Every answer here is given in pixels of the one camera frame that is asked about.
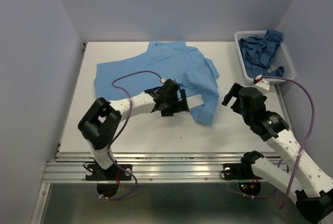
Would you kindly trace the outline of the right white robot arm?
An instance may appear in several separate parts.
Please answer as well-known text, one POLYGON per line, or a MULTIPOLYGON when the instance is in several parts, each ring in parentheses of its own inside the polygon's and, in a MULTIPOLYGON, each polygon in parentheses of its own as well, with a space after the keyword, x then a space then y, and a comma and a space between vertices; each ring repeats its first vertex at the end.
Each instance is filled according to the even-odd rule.
POLYGON ((262 89, 259 84, 244 87, 234 83, 222 105, 235 98, 233 112, 242 116, 250 130, 280 156, 291 173, 252 151, 245 153, 238 163, 224 164, 220 177, 240 181, 264 179, 291 199, 308 222, 319 223, 332 213, 332 178, 301 147, 285 120, 266 109, 262 89))

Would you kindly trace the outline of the light blue long sleeve shirt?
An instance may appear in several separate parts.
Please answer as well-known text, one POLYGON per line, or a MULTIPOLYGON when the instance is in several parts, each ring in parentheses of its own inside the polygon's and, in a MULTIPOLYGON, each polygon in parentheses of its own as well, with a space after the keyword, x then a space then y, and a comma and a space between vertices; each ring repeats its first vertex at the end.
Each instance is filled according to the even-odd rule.
POLYGON ((135 57, 97 65, 96 97, 117 101, 159 86, 157 76, 174 79, 186 96, 201 95, 203 103, 193 107, 191 115, 196 123, 211 126, 219 102, 217 78, 213 61, 185 42, 150 42, 147 50, 135 57))

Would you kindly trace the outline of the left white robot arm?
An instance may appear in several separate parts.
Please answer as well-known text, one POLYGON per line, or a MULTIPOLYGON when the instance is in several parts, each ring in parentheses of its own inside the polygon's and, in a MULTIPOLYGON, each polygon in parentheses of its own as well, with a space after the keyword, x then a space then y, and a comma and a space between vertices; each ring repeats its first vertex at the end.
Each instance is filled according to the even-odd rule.
POLYGON ((189 112, 185 89, 168 79, 162 86, 130 98, 108 101, 100 97, 94 101, 80 120, 78 129, 91 147, 99 175, 104 179, 111 179, 115 175, 115 158, 110 148, 119 133, 117 128, 120 122, 156 111, 160 111, 162 117, 189 112))

